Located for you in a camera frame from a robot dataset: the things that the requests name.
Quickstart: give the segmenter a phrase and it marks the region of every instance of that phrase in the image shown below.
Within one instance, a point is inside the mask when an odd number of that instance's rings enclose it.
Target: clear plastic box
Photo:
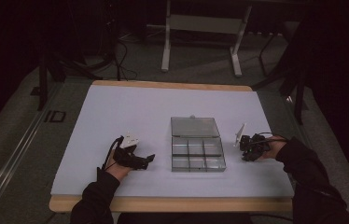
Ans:
[[[172,171],[223,172],[221,138],[212,118],[172,118]]]

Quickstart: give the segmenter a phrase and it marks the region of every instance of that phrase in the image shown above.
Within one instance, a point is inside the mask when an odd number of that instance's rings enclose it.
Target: person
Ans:
[[[297,182],[293,198],[293,223],[349,223],[346,203],[341,194],[329,184],[327,171],[317,154],[295,137],[287,142],[275,141],[283,139],[281,136],[269,139],[271,150],[264,152],[261,159],[271,158],[282,162],[284,171],[292,174]],[[82,200],[72,210],[70,218],[72,224],[114,223],[109,205],[120,181],[131,168],[116,164],[111,156],[108,164],[106,170],[98,168],[97,181],[90,183],[84,189]],[[243,223],[252,223],[249,217],[244,215],[244,213],[125,213],[119,216],[119,224],[192,223],[187,222],[187,218],[198,219],[203,223],[223,223],[223,221],[240,223],[239,220],[245,220]]]

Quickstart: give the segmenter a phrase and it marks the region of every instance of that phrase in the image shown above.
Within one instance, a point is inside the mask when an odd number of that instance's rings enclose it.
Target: open box lid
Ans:
[[[172,136],[175,137],[219,137],[213,118],[171,118]]]

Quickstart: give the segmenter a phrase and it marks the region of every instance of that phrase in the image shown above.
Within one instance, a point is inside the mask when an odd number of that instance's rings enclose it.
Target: black sleeve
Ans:
[[[81,201],[73,207],[70,223],[114,223],[109,205],[118,186],[114,176],[98,168],[97,181],[84,189]]]
[[[292,138],[276,159],[297,181],[293,198],[294,223],[349,223],[346,203],[329,184],[326,169],[313,150]]]

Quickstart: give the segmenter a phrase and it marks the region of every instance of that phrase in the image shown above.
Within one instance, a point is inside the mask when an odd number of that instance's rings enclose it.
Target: hand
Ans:
[[[119,182],[121,182],[122,179],[127,176],[128,173],[132,170],[132,168],[121,166],[116,163],[113,159],[115,151],[116,150],[112,150],[112,152],[110,153],[110,158],[108,160],[107,166],[105,167],[105,171],[114,176]]]
[[[281,136],[272,136],[267,138],[268,140],[285,140],[285,138],[281,137]],[[282,147],[286,144],[286,142],[281,142],[281,141],[271,141],[268,143],[268,145],[270,146],[271,150],[266,151],[262,154],[261,158],[262,159],[276,159],[276,155],[277,153],[280,151],[280,149],[282,149]]]

